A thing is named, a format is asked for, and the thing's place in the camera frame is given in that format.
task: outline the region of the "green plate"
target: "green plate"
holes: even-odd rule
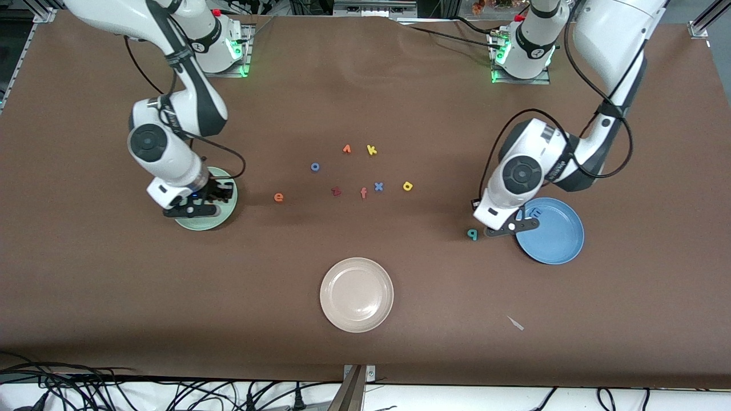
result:
[[[225,171],[221,170],[217,167],[209,167],[208,171],[211,172],[215,177],[223,177],[223,176],[230,176],[229,173],[226,173]],[[227,218],[231,216],[233,213],[234,207],[236,207],[236,201],[238,200],[238,189],[236,188],[235,181],[229,179],[229,180],[220,180],[219,182],[222,183],[233,183],[233,196],[231,197],[231,200],[229,200],[228,203],[224,203],[223,201],[213,201],[213,202],[206,202],[207,204],[215,204],[219,207],[219,210],[221,211],[219,215],[212,216],[212,217],[193,217],[193,218],[180,218],[175,219],[178,224],[181,226],[187,228],[188,230],[193,231],[205,231],[210,230],[211,228],[218,227],[219,225],[223,224],[224,221],[226,221]]]

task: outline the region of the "white paper scrap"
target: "white paper scrap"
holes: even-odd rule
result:
[[[510,316],[509,316],[509,315],[506,315],[505,317],[507,317],[507,319],[508,319],[508,320],[510,320],[510,322],[511,322],[511,323],[512,323],[512,324],[513,324],[514,326],[518,327],[518,330],[521,330],[521,331],[523,331],[523,330],[525,330],[525,329],[526,329],[525,327],[523,327],[522,325],[520,325],[520,324],[518,323],[518,321],[515,321],[514,319],[510,318]]]

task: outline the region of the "white floor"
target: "white floor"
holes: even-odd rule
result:
[[[207,387],[221,385],[214,382]],[[265,383],[259,382],[254,389]],[[235,389],[239,402],[246,397],[248,382],[237,382]],[[175,396],[174,385],[157,385],[151,382],[126,382],[123,384],[129,400],[139,411],[165,411]],[[267,392],[258,402],[261,407],[272,398],[294,388],[294,383],[283,382]],[[307,404],[330,401],[338,390],[338,385],[321,385],[302,391],[303,400]],[[366,388],[363,411],[378,411],[395,406],[394,411],[531,411],[538,407],[549,388],[513,388],[513,387],[455,387],[434,385],[369,385]],[[0,411],[13,411],[22,406],[31,406],[43,394],[44,390],[35,384],[6,384],[0,386]],[[118,411],[132,411],[132,408],[110,388],[112,400]],[[223,395],[234,398],[230,386],[219,391]],[[612,389],[617,411],[640,411],[645,391]],[[176,410],[187,410],[203,393],[196,393],[185,398]],[[69,399],[77,399],[71,394]],[[271,407],[291,406],[294,395],[270,405]],[[221,411],[221,402],[207,401],[195,407],[197,411]],[[230,411],[232,405],[226,403],[223,410]],[[62,411],[60,400],[49,399],[45,411]],[[545,411],[603,411],[596,400],[593,388],[559,388],[548,402]],[[731,410],[731,393],[652,390],[647,411],[729,411]]]

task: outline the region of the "brown table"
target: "brown table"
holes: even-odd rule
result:
[[[212,80],[230,114],[216,140],[249,166],[235,217],[194,233],[160,215],[127,152],[129,109],[154,92],[122,42],[59,13],[0,116],[1,348],[181,376],[331,380],[375,363],[390,382],[731,383],[731,112],[710,50],[683,26],[648,44],[628,168],[584,192],[541,191],[586,229],[562,266],[512,238],[466,237],[504,122],[536,107],[578,132],[599,103],[562,51],[550,86],[492,84],[480,46],[383,18],[278,18],[249,78]],[[134,50],[167,88],[157,49]],[[361,200],[376,181],[383,193]],[[364,334],[319,306],[327,269],[353,256],[381,263],[396,295]]]

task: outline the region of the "round plate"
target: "round plate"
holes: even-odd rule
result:
[[[526,214],[541,223],[535,230],[515,235],[529,256],[544,264],[564,264],[579,255],[584,245],[584,226],[566,203],[555,198],[536,198],[526,203]]]
[[[368,258],[353,257],[333,265],[320,287],[320,306],[328,320],[350,333],[365,333],[388,317],[393,283],[386,270]]]
[[[208,171],[211,172],[215,177],[222,177],[222,176],[230,176],[229,173],[226,173],[225,171],[221,170],[218,167],[209,167]],[[238,200],[238,189],[236,188],[235,181],[229,179],[229,180],[219,180],[219,182],[222,183],[233,183],[233,195],[231,197],[231,200],[229,200],[228,203],[224,203],[223,201],[208,201],[207,204],[215,204],[219,208],[219,214],[217,216],[210,216],[210,217],[193,217],[193,218],[179,218],[175,219],[178,224],[181,226],[187,228],[188,230],[193,231],[204,231],[204,230],[210,230],[211,228],[218,227],[221,225],[224,221],[226,221],[227,218],[231,216],[231,213],[233,213],[234,207],[236,207],[236,200]]]

